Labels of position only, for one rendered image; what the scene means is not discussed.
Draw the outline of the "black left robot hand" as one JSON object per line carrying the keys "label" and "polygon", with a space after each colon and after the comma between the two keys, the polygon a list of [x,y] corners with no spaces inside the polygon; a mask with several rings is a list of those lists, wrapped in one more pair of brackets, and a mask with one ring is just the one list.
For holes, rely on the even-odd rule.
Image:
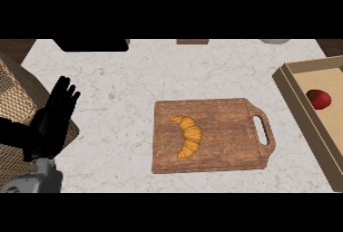
{"label": "black left robot hand", "polygon": [[53,159],[65,145],[65,135],[79,92],[71,80],[60,77],[54,83],[45,107],[29,125],[0,117],[0,144],[22,149],[22,160]]}

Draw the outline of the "brown wooden cutting board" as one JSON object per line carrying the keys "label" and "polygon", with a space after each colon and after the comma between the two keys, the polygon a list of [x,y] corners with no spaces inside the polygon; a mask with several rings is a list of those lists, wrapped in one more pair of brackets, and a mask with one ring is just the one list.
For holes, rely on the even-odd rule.
{"label": "brown wooden cutting board", "polygon": [[[170,119],[189,116],[201,127],[199,151],[180,159],[181,131]],[[158,101],[153,106],[152,168],[155,174],[263,169],[275,150],[263,111],[244,98]]]}

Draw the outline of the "cardboard box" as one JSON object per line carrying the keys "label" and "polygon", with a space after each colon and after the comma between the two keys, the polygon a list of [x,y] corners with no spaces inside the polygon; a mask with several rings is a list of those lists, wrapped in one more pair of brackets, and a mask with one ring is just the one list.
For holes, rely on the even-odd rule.
{"label": "cardboard box", "polygon": [[[272,75],[334,192],[343,192],[343,55],[285,63]],[[331,104],[316,110],[306,93],[322,90]]]}

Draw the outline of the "red tomato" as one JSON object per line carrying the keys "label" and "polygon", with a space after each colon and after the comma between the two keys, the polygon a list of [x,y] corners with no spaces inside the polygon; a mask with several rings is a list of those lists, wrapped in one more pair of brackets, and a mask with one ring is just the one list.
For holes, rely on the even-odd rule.
{"label": "red tomato", "polygon": [[316,110],[322,110],[331,105],[331,96],[322,90],[309,90],[307,99]]}

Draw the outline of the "tan wicker basket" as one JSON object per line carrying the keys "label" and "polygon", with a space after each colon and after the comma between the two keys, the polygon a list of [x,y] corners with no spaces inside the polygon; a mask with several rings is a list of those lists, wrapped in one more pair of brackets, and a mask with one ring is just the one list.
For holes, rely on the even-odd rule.
{"label": "tan wicker basket", "polygon": [[[45,107],[50,92],[34,75],[0,52],[0,117],[29,125],[37,111]],[[63,148],[76,136],[78,126],[69,120]],[[0,144],[0,189],[10,179],[34,172],[34,160],[22,160],[22,149]]]}

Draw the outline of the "black appliance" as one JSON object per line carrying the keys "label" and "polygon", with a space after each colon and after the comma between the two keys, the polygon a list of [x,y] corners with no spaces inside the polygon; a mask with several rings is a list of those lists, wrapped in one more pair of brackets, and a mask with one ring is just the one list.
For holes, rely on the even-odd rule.
{"label": "black appliance", "polygon": [[128,45],[124,39],[54,39],[65,52],[125,52]]}

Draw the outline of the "golden croissant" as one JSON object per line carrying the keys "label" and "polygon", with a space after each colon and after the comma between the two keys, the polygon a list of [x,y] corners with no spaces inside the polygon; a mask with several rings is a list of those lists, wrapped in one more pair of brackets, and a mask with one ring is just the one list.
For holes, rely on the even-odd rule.
{"label": "golden croissant", "polygon": [[177,154],[178,159],[189,158],[196,151],[199,151],[199,142],[202,139],[202,130],[195,123],[195,119],[190,116],[178,115],[171,117],[170,120],[178,125],[181,132],[181,148]]}

